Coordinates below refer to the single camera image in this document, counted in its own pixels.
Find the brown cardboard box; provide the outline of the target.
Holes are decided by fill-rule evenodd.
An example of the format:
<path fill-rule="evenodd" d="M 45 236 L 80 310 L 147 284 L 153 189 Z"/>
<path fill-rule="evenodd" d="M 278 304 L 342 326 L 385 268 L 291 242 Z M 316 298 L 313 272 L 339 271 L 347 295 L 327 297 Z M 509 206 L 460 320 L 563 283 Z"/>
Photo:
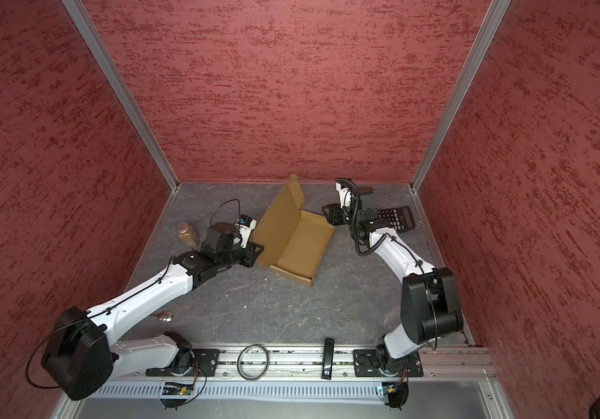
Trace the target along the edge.
<path fill-rule="evenodd" d="M 291 175 L 254 231 L 264 247 L 257 265 L 304 287 L 311 287 L 335 227 L 324 216 L 303 209 L 298 176 Z"/>

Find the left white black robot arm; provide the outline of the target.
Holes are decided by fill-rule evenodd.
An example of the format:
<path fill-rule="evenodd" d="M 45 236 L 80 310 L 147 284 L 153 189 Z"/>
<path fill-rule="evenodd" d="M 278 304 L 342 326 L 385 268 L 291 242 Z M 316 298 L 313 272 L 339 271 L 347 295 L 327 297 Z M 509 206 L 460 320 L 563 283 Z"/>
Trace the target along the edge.
<path fill-rule="evenodd" d="M 251 241 L 256 221 L 210 225 L 197 250 L 173 257 L 166 268 L 103 304 L 63 312 L 48 338 L 41 365 L 73 401 L 96 393 L 111 378 L 146 370 L 184 376 L 197 373 L 192 345 L 176 332 L 145 340 L 123 336 L 165 304 L 235 265 L 250 268 L 264 248 Z"/>

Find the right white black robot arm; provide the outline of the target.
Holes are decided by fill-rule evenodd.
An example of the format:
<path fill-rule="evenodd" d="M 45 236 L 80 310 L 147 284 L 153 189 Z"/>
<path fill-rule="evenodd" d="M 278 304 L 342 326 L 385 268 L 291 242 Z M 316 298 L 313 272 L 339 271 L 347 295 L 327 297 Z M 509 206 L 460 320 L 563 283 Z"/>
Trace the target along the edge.
<path fill-rule="evenodd" d="M 328 223 L 347 225 L 360 256 L 378 255 L 401 283 L 400 325 L 378 340 L 374 365 L 394 376 L 423 347 L 464 328 L 457 280 L 446 267 L 423 260 L 399 237 L 397 225 L 379 211 L 347 213 L 341 204 L 322 207 Z"/>

